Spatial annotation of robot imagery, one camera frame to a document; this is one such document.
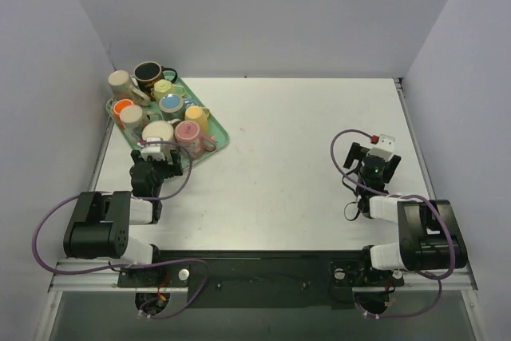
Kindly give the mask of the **blue butterfly mug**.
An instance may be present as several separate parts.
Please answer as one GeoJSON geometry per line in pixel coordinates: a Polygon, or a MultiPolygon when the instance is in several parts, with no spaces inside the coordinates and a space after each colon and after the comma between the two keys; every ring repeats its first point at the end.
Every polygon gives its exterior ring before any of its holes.
{"type": "Polygon", "coordinates": [[[195,101],[191,98],[186,98],[175,93],[170,93],[160,99],[159,108],[164,113],[184,114],[184,111],[194,103],[195,101]]]}

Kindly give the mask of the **pink patterned mug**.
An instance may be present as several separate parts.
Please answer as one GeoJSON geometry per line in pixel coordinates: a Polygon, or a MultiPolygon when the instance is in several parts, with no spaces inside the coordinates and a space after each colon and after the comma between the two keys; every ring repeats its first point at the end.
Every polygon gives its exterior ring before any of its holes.
{"type": "Polygon", "coordinates": [[[179,123],[174,130],[174,137],[188,150],[190,158],[193,160],[199,159],[206,152],[216,150],[216,141],[203,133],[195,121],[179,123]]]}

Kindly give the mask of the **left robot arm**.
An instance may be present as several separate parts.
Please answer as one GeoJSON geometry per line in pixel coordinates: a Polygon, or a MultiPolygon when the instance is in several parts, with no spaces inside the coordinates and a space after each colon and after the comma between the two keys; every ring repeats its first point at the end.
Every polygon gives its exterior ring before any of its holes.
{"type": "Polygon", "coordinates": [[[146,286],[158,285],[164,266],[155,261],[156,246],[129,235],[134,225],[157,224],[162,202],[158,199],[164,180],[183,174],[180,151],[131,152],[130,191],[83,192],[70,217],[63,239],[70,258],[103,259],[137,265],[136,277],[146,286]]]}

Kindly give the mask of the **cream floral mug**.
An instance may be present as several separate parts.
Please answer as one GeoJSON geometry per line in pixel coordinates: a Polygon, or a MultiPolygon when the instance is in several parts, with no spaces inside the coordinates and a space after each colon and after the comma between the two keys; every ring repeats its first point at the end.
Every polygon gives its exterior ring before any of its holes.
{"type": "Polygon", "coordinates": [[[143,110],[139,105],[129,105],[121,110],[121,123],[134,141],[142,138],[145,126],[150,122],[151,113],[151,111],[143,110]]]}

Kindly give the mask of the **white mug green inside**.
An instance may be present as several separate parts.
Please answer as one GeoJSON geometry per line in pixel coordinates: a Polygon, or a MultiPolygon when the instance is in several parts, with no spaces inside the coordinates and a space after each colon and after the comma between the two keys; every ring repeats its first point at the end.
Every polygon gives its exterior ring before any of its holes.
{"type": "Polygon", "coordinates": [[[142,132],[142,140],[148,141],[151,137],[159,137],[163,141],[174,140],[174,130],[181,123],[181,119],[171,121],[153,121],[142,132]]]}

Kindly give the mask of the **orange mug black handle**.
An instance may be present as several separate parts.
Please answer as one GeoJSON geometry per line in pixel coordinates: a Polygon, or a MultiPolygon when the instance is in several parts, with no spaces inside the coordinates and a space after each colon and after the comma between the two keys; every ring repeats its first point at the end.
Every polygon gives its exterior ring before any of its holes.
{"type": "Polygon", "coordinates": [[[116,123],[123,129],[123,123],[121,121],[121,112],[124,108],[134,105],[134,102],[131,99],[121,99],[119,101],[116,101],[113,104],[112,112],[115,118],[116,123]]]}

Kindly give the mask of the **light green faceted mug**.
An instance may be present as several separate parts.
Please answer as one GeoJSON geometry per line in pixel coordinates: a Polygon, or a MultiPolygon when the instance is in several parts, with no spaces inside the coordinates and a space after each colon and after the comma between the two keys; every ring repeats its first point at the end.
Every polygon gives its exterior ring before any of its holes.
{"type": "Polygon", "coordinates": [[[171,81],[166,79],[160,79],[155,82],[153,87],[153,96],[156,100],[160,100],[162,97],[169,94],[177,94],[180,97],[184,97],[185,89],[182,85],[173,84],[171,81]]]}

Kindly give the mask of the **yellow mug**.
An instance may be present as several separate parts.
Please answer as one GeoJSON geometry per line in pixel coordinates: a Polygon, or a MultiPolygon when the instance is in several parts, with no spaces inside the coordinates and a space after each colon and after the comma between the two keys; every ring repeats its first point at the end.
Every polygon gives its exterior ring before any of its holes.
{"type": "Polygon", "coordinates": [[[209,133],[209,117],[210,109],[203,106],[192,105],[189,106],[185,111],[185,120],[196,122],[202,131],[202,133],[208,135],[209,133]]]}

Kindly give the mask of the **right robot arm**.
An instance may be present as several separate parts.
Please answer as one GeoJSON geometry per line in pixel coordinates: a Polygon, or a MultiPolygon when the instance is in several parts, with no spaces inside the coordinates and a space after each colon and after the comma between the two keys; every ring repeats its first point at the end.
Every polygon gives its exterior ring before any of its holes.
{"type": "Polygon", "coordinates": [[[411,272],[464,268],[468,254],[448,200],[404,199],[389,196],[386,184],[401,157],[354,142],[344,161],[347,175],[356,176],[355,218],[384,220],[398,227],[398,240],[367,248],[369,257],[356,266],[365,284],[377,283],[394,269],[411,272]]]}

